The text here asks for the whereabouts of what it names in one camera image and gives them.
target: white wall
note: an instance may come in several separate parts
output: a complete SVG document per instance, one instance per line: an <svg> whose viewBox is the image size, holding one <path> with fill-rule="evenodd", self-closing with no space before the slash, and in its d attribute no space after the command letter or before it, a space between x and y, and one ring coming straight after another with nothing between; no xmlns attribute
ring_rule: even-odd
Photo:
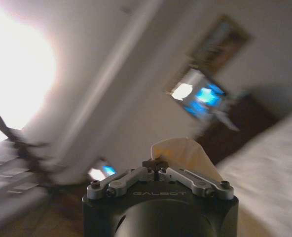
<svg viewBox="0 0 292 237"><path fill-rule="evenodd" d="M161 74L98 152L117 168L141 165L149 158L151 144L159 140L193 134L196 121L163 89L184 61L184 53L221 14L228 14L254 38L216 80L232 93L254 88L256 99L279 117L292 110L292 1L220 0L204 16L195 14L199 12L195 4L188 13L193 14L192 20L178 29L180 34L184 28L191 32L186 33L183 46L171 49L175 53L162 62Z"/></svg>
<svg viewBox="0 0 292 237"><path fill-rule="evenodd" d="M254 39L216 80L230 92L253 87L256 99L278 117L292 111L292 0L221 1L204 21L231 16Z"/></svg>

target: dark wooden furniture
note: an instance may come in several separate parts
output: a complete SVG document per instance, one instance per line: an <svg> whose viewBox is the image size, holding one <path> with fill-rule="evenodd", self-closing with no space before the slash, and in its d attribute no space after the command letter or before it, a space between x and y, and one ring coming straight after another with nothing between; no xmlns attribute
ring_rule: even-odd
<svg viewBox="0 0 292 237"><path fill-rule="evenodd" d="M250 139L277 122L252 95L242 97L233 105L228 117L240 129L233 131L217 119L195 140L203 147L213 164L239 150Z"/></svg>

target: floor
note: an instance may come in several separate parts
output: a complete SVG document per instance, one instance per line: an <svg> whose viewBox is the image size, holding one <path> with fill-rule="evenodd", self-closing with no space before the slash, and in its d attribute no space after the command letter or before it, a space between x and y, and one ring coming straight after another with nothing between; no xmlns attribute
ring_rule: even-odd
<svg viewBox="0 0 292 237"><path fill-rule="evenodd" d="M87 184L59 191L0 230L0 237L81 237L81 198Z"/></svg>

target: bolt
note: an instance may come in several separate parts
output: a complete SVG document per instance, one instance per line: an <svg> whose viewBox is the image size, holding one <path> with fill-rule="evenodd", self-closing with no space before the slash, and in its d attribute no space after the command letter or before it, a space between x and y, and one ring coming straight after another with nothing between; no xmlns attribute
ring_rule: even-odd
<svg viewBox="0 0 292 237"><path fill-rule="evenodd" d="M222 180L220 182L220 185L224 188L224 189L229 189L230 188L230 183L226 180Z"/></svg>
<svg viewBox="0 0 292 237"><path fill-rule="evenodd" d="M115 196L115 190L114 190L114 189L107 189L107 191L106 191L106 195L107 195L107 197L109 197L109 198L114 197L114 196Z"/></svg>
<svg viewBox="0 0 292 237"><path fill-rule="evenodd" d="M99 180L92 180L90 182L90 185L93 189L99 188L100 187L100 181Z"/></svg>
<svg viewBox="0 0 292 237"><path fill-rule="evenodd" d="M166 167L161 167L161 169L160 169L163 173L166 173L166 171L167 171L167 168Z"/></svg>

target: white bedsheet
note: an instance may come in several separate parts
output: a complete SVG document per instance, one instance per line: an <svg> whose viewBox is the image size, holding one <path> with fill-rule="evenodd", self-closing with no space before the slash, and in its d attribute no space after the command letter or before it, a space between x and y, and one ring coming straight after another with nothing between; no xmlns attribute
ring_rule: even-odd
<svg viewBox="0 0 292 237"><path fill-rule="evenodd" d="M292 115L218 165L240 205L275 237L292 237Z"/></svg>

